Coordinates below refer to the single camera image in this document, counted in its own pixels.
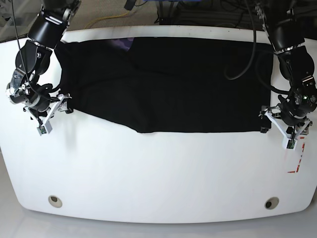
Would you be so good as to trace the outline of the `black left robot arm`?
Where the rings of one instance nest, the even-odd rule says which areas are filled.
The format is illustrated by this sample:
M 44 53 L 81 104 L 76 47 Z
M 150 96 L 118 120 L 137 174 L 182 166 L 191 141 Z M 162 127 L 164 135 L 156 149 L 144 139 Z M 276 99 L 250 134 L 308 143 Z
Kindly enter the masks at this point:
M 317 108 L 317 86 L 313 77 L 314 60 L 308 53 L 291 0 L 258 0 L 255 9 L 263 22 L 263 29 L 279 59 L 282 76 L 290 89 L 279 90 L 270 83 L 263 85 L 278 94 L 278 119 L 288 126 L 301 126 L 307 114 Z

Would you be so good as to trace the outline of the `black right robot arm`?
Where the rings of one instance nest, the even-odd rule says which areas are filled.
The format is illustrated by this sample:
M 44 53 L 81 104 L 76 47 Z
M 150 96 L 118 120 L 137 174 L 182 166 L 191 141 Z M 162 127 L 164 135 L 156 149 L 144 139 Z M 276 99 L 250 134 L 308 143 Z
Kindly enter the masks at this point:
M 39 77 L 50 65 L 53 50 L 78 11 L 79 0 L 43 0 L 41 10 L 31 26 L 23 47 L 15 58 L 16 69 L 7 85 L 8 97 L 13 104 L 23 103 L 36 118 L 47 116 L 50 104 L 60 99 L 51 97 L 56 89 L 52 84 L 39 85 Z

